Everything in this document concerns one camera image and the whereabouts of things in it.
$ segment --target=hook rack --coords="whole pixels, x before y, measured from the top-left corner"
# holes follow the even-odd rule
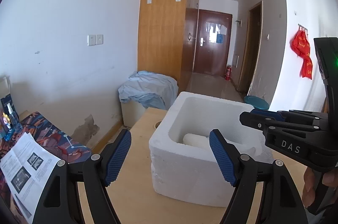
[[[305,29],[307,32],[309,32],[309,30],[306,27],[302,26],[301,24],[298,24],[298,26],[301,27],[302,29]]]

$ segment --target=red fabric with yellow text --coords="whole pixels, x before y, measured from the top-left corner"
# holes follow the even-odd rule
[[[307,39],[306,32],[303,29],[299,29],[295,35],[291,49],[301,58],[304,59],[303,66],[301,68],[301,76],[312,79],[312,60],[310,58],[310,43]]]

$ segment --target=wall socket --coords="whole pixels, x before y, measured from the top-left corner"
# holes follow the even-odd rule
[[[96,44],[102,45],[104,43],[104,36],[103,34],[97,34],[96,35]]]
[[[87,45],[88,46],[95,46],[96,45],[96,35],[88,35],[87,39]]]

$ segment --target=white wall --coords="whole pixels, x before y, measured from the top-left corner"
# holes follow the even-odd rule
[[[338,36],[338,0],[286,0],[287,35],[283,65],[271,110],[320,111],[325,91],[319,74],[313,38]],[[291,50],[298,24],[309,29],[313,80],[300,77],[303,60]]]
[[[232,65],[234,56],[234,45],[236,42],[237,34],[237,16],[238,16],[238,2],[233,0],[199,0],[199,9],[218,11],[223,13],[232,14],[232,26],[229,46],[229,56],[227,65]]]
[[[239,60],[237,68],[233,68],[232,79],[238,84],[246,43],[248,12],[260,1],[263,1],[261,46],[250,95],[271,103],[283,62],[287,25],[286,0],[239,0],[238,19],[242,20],[242,26],[237,28],[234,50]]]
[[[18,112],[71,135],[92,114],[97,141],[121,118],[117,89],[136,71],[140,0],[3,0],[0,75]],[[88,34],[104,44],[88,47]]]

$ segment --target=doorway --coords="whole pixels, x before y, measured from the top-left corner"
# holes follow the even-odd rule
[[[228,60],[232,15],[200,10],[194,72],[224,76]]]
[[[256,72],[261,45],[263,3],[259,2],[249,10],[246,44],[237,91],[248,95]]]

